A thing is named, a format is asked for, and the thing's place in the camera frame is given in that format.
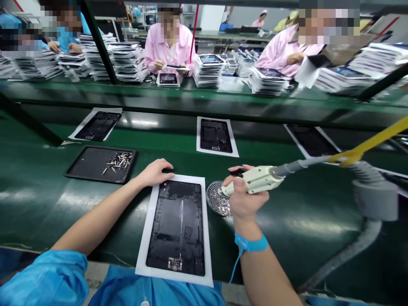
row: worker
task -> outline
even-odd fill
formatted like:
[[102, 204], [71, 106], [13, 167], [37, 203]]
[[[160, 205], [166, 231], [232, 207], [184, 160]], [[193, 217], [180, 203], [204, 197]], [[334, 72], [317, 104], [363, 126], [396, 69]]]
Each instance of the worker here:
[[4, 7], [0, 7], [0, 32], [2, 32], [3, 46], [5, 50], [21, 50], [23, 45], [27, 51], [32, 48], [47, 49], [48, 46], [41, 40], [33, 40], [33, 31], [22, 26], [22, 22], [16, 16], [9, 14]]
[[[239, 168], [250, 170], [253, 167]], [[82, 305], [89, 293], [84, 277], [88, 256], [104, 240], [130, 202], [145, 187], [160, 184], [174, 174], [165, 159], [148, 165], [110, 196], [80, 218], [58, 239], [49, 251], [41, 254], [22, 272], [0, 287], [0, 304], [16, 305]], [[230, 198], [236, 237], [253, 250], [244, 251], [241, 270], [248, 298], [252, 305], [302, 306], [285, 272], [256, 222], [256, 212], [268, 201], [269, 193], [247, 193], [242, 178], [229, 176], [224, 185], [233, 181]], [[104, 305], [226, 305], [221, 283], [214, 288], [136, 275], [134, 270], [110, 266], [105, 281], [93, 296], [90, 306]]]
[[294, 25], [296, 23], [295, 19], [296, 19], [297, 16], [298, 16], [298, 12], [297, 11], [292, 11], [288, 17], [286, 17], [285, 19], [282, 19], [281, 21], [278, 22], [278, 24], [273, 29], [273, 31], [274, 32], [280, 32], [280, 31]]
[[264, 19], [266, 17], [266, 13], [268, 12], [268, 10], [263, 10], [262, 14], [259, 15], [259, 18], [257, 20], [255, 20], [251, 26], [253, 27], [257, 27], [257, 28], [262, 28], [264, 26]]
[[[149, 29], [144, 48], [144, 59], [151, 73], [178, 72], [192, 76], [196, 50], [191, 31], [180, 24], [180, 5], [162, 3], [157, 6], [159, 22]], [[184, 66], [186, 70], [166, 68], [164, 65]]]
[[316, 55], [324, 48], [324, 44], [300, 44], [299, 31], [302, 36], [307, 36], [308, 39], [317, 41], [317, 36], [323, 35], [323, 22], [329, 18], [329, 12], [315, 9], [315, 13], [304, 18], [304, 26], [299, 27], [299, 24], [279, 32], [268, 43], [261, 56], [255, 63], [257, 68], [271, 68], [278, 70], [287, 77], [294, 77], [300, 69], [300, 65], [306, 56]]
[[41, 6], [50, 11], [57, 18], [58, 42], [50, 40], [48, 46], [54, 53], [69, 52], [72, 54], [82, 53], [82, 46], [77, 41], [77, 33], [91, 35], [89, 26], [84, 15], [71, 1], [65, 3], [54, 0], [40, 0]]

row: stack of tablets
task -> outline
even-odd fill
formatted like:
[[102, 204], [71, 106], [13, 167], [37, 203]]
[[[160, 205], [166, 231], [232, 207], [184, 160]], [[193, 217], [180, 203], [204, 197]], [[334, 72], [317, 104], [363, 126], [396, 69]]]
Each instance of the stack of tablets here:
[[88, 67], [85, 55], [60, 53], [57, 55], [57, 61], [60, 69], [65, 72], [65, 76], [69, 76], [68, 71], [72, 69], [80, 78], [85, 78], [89, 75], [91, 70]]
[[200, 54], [195, 57], [194, 81], [198, 88], [218, 88], [225, 62], [215, 54]]
[[251, 68], [256, 61], [254, 57], [249, 52], [243, 52], [241, 50], [237, 50], [233, 54], [238, 63], [237, 75], [239, 77], [249, 77], [252, 73]]
[[114, 42], [112, 52], [116, 77], [121, 82], [143, 82], [150, 74], [146, 68], [143, 49], [137, 42]]
[[275, 69], [252, 67], [251, 75], [245, 82], [253, 94], [279, 96], [289, 88], [290, 79]]
[[43, 49], [39, 57], [19, 57], [13, 59], [24, 80], [48, 80], [62, 74], [54, 52]]
[[224, 69], [222, 70], [222, 75], [233, 76], [238, 68], [238, 63], [231, 53], [221, 54], [220, 57], [225, 61]]
[[372, 42], [348, 67], [371, 76], [381, 76], [408, 63], [408, 45]]
[[17, 73], [17, 68], [7, 57], [0, 56], [0, 79], [8, 79]]
[[314, 86], [332, 94], [356, 96], [377, 79], [347, 67], [321, 68]]
[[[109, 49], [111, 43], [117, 42], [116, 37], [112, 33], [102, 35], [106, 49]], [[92, 35], [81, 35], [78, 39], [81, 42], [82, 51], [85, 53], [85, 58], [91, 69], [90, 75], [95, 81], [109, 81], [109, 75], [105, 69], [98, 48], [94, 42]], [[110, 60], [113, 60], [112, 53], [108, 50]]]

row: red pole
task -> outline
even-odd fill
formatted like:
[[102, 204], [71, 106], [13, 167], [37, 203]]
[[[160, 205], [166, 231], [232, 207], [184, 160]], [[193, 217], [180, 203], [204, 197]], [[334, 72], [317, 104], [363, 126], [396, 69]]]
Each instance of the red pole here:
[[374, 40], [376, 40], [377, 38], [379, 38], [381, 35], [383, 35], [385, 33], [386, 30], [388, 30], [395, 22], [397, 22], [397, 20], [400, 18], [400, 16], [394, 18], [393, 21], [391, 21], [391, 23], [385, 27], [384, 30], [382, 30], [375, 38]]
[[194, 21], [193, 41], [191, 42], [191, 49], [190, 49], [190, 64], [191, 64], [191, 55], [193, 54], [193, 48], [195, 48], [195, 47], [196, 47], [196, 46], [194, 46], [194, 37], [196, 36], [196, 26], [197, 26], [198, 7], [199, 7], [199, 5], [197, 4], [197, 9], [195, 10], [195, 21]]
[[20, 11], [22, 11], [24, 13], [22, 7], [20, 6], [20, 4], [18, 4], [17, 0], [14, 0], [14, 3], [17, 5], [17, 7], [20, 9]]

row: metal pole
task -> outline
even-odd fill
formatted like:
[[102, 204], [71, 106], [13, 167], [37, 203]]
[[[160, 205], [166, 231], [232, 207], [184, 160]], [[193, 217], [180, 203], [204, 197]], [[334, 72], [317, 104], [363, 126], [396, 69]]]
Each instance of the metal pole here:
[[391, 72], [382, 80], [378, 81], [371, 87], [364, 90], [358, 97], [360, 101], [368, 101], [374, 97], [379, 92], [398, 82], [401, 78], [405, 77], [408, 74], [408, 64], [399, 67], [398, 69]]
[[93, 14], [91, 13], [91, 9], [90, 9], [88, 0], [81, 0], [81, 12], [84, 14], [86, 23], [89, 26], [89, 29], [95, 41], [96, 47], [98, 48], [99, 55], [101, 56], [106, 72], [109, 75], [110, 82], [113, 85], [117, 85], [118, 80], [116, 78], [115, 71], [113, 69], [111, 60], [109, 59], [108, 52], [106, 51], [105, 44], [103, 43], [102, 36], [98, 29], [98, 25], [96, 24]]
[[125, 33], [125, 41], [128, 41], [128, 35], [126, 34], [126, 28], [125, 28], [125, 22], [122, 19], [122, 26], [123, 26], [123, 32]]
[[5, 95], [0, 93], [0, 108], [15, 120], [26, 126], [28, 129], [35, 132], [38, 136], [44, 139], [50, 146], [59, 147], [63, 140], [54, 134], [51, 130], [39, 123], [33, 116], [23, 110], [20, 104], [12, 102]]

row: blue uniform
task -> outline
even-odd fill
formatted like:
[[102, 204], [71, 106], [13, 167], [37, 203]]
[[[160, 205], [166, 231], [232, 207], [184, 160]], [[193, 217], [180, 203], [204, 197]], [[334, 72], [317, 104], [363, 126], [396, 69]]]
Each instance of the blue uniform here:
[[[84, 34], [91, 35], [89, 26], [86, 23], [85, 17], [82, 13], [81, 13], [81, 21], [82, 21], [82, 29], [84, 31]], [[59, 42], [62, 52], [69, 52], [68, 46], [70, 43], [80, 44], [76, 40], [76, 37], [74, 37], [71, 32], [66, 31], [64, 27], [58, 28], [58, 34], [59, 34], [58, 42]]]
[[[0, 25], [3, 29], [15, 29], [17, 30], [19, 28], [19, 24], [21, 24], [22, 22], [15, 17], [14, 15], [10, 15], [10, 14], [0, 14]], [[36, 40], [35, 41], [35, 45], [40, 45], [42, 46], [42, 49], [47, 49], [48, 45], [46, 43], [44, 43], [41, 40]]]
[[[0, 305], [82, 306], [89, 293], [84, 278], [87, 267], [84, 254], [47, 251], [0, 287]], [[150, 278], [119, 266], [109, 267], [105, 281], [89, 305], [140, 305], [143, 301], [150, 305], [225, 305], [221, 283], [214, 282], [214, 288], [210, 288]]]

